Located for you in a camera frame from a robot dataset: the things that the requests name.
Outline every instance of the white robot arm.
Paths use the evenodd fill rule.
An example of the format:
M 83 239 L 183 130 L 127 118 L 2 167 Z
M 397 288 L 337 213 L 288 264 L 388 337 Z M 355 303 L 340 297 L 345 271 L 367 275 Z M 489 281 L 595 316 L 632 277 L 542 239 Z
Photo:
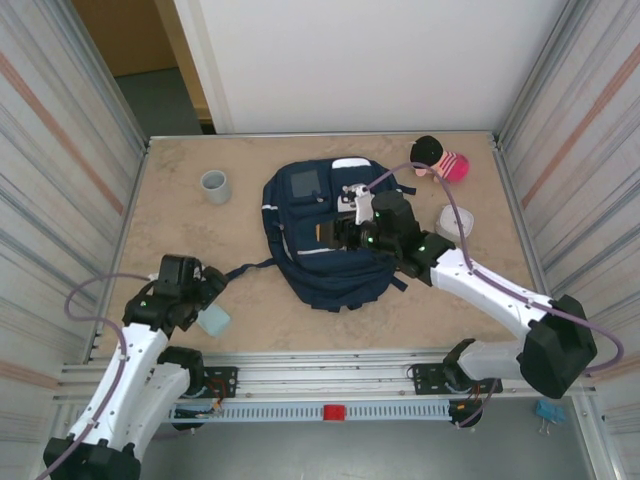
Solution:
M 51 473 L 51 480 L 140 477 L 144 452 L 171 406 L 185 393 L 200 391 L 204 382 L 202 354 L 166 347 L 169 338 L 176 327 L 187 330 L 226 284 L 218 270 L 203 268 L 193 257 L 163 257 L 158 279 L 125 308 L 126 358 L 118 345 L 91 402 L 67 438 L 49 440 L 44 451 L 48 467 L 68 456 Z M 115 382 L 123 360 L 124 370 Z M 107 404 L 96 418 L 105 398 Z M 88 425 L 92 428 L 85 433 Z M 72 447 L 79 438 L 82 442 Z
M 366 248 L 392 255 L 409 277 L 468 301 L 516 337 L 511 342 L 466 339 L 458 344 L 444 360 L 445 380 L 455 390 L 464 391 L 487 378 L 524 379 L 543 395 L 560 398 L 595 358 L 590 329 L 532 308 L 534 304 L 553 307 L 584 319 L 577 300 L 565 295 L 554 301 L 466 259 L 453 242 L 421 231 L 411 204 L 399 192 L 373 196 L 365 188 L 351 193 L 356 215 L 319 225 L 320 242 L 331 248 Z

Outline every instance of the marble surface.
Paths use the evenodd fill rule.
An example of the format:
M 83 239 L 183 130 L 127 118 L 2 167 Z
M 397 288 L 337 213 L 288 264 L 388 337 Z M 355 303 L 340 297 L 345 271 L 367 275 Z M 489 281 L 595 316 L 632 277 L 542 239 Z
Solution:
M 465 154 L 468 177 L 452 187 L 457 203 L 475 216 L 469 237 L 472 257 L 525 287 L 531 280 L 485 134 L 437 134 L 445 149 Z M 409 158 L 419 135 L 311 136 L 288 138 L 158 139 L 148 164 L 126 241 L 120 271 L 157 272 L 165 253 L 193 255 L 223 272 L 269 258 L 262 229 L 262 188 L 282 165 L 293 161 L 365 156 L 390 168 Z M 207 170 L 227 173 L 229 203 L 208 203 L 199 180 Z M 423 229 L 433 230 L 447 204 L 442 188 L 412 171 L 398 181 L 418 188 L 408 197 Z M 198 325 L 176 330 L 171 343 L 203 352 L 303 351 L 451 347 L 466 337 L 509 340 L 510 332 L 449 293 L 407 279 L 405 293 L 390 287 L 380 299 L 339 314 L 312 310 L 295 296 L 279 270 L 251 271 L 232 282 L 217 303 L 232 317 L 219 337 Z M 141 287 L 118 280 L 109 307 L 119 319 L 126 301 Z M 101 351 L 112 351 L 106 331 Z

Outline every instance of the backpack pocket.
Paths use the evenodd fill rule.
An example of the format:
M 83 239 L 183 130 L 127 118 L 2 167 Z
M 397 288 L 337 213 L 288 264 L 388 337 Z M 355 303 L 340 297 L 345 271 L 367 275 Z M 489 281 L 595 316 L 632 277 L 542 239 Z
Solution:
M 281 191 L 285 192 L 287 209 L 296 218 L 331 211 L 331 186 L 325 168 L 310 162 L 297 164 L 282 175 Z
M 293 231 L 288 237 L 291 239 L 291 255 L 302 268 L 338 276 L 350 276 L 355 272 L 379 271 L 388 268 L 387 264 L 380 265 L 374 260 L 373 252 L 369 250 L 334 250 L 326 244 L 320 243 L 316 237 L 316 226 L 329 222 L 336 217 L 329 213 L 320 217 L 307 217 L 295 221 Z

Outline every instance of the navy blue backpack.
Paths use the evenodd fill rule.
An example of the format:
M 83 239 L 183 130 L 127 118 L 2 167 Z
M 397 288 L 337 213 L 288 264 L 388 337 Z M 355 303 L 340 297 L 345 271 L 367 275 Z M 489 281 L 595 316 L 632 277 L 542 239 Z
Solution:
M 367 185 L 386 171 L 361 157 L 308 160 L 282 167 L 265 185 L 262 196 L 262 220 L 273 258 L 243 265 L 228 274 L 230 279 L 249 267 L 275 264 L 300 300 L 330 312 L 374 302 L 390 284 L 404 290 L 406 284 L 394 277 L 395 261 L 389 255 L 332 250 L 316 239 L 316 225 L 349 208 L 339 200 L 344 186 Z M 398 185 L 393 175 L 372 193 L 392 189 L 415 193 L 415 189 Z

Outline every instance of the doorway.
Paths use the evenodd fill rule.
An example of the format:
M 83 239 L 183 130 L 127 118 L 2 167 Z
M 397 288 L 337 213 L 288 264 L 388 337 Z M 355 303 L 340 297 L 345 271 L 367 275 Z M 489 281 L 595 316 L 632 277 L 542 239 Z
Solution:
M 215 129 L 173 0 L 72 0 L 145 135 Z

